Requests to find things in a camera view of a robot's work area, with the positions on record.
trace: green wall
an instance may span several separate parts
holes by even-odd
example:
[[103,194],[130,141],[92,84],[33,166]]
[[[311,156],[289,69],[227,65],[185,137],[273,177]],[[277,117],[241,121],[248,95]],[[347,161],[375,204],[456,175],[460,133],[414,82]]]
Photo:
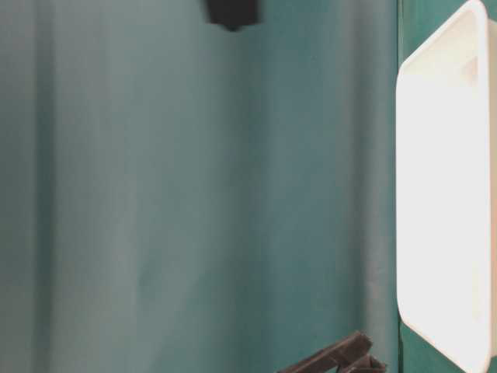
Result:
[[[497,19],[497,1],[484,0],[488,14]],[[401,64],[426,40],[464,0],[399,0],[398,1],[398,59]],[[420,336],[401,324],[401,368],[404,373],[448,373],[461,371]],[[497,372],[493,361],[491,372]]]
[[0,10],[0,371],[397,371],[395,0]]

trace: dark plastic part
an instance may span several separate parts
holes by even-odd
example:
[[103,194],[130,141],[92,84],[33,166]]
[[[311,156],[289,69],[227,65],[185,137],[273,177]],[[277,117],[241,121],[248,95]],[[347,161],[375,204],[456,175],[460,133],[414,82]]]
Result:
[[204,0],[210,23],[230,31],[259,23],[259,0]]
[[372,345],[366,335],[355,332],[278,373],[324,373],[337,366],[348,367],[364,357]]
[[387,365],[367,354],[347,367],[340,367],[337,373],[384,373]]

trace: teal curtain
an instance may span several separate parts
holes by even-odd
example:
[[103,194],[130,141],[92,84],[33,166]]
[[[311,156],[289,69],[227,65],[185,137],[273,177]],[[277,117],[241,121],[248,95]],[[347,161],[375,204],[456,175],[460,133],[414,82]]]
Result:
[[[497,19],[497,2],[484,0],[488,15]],[[401,64],[429,35],[431,35],[464,0],[399,0],[398,1],[398,59]],[[401,371],[404,373],[460,372],[420,336],[401,324]],[[497,372],[497,361],[492,361],[489,372]]]
[[395,0],[0,9],[0,371],[398,371]]

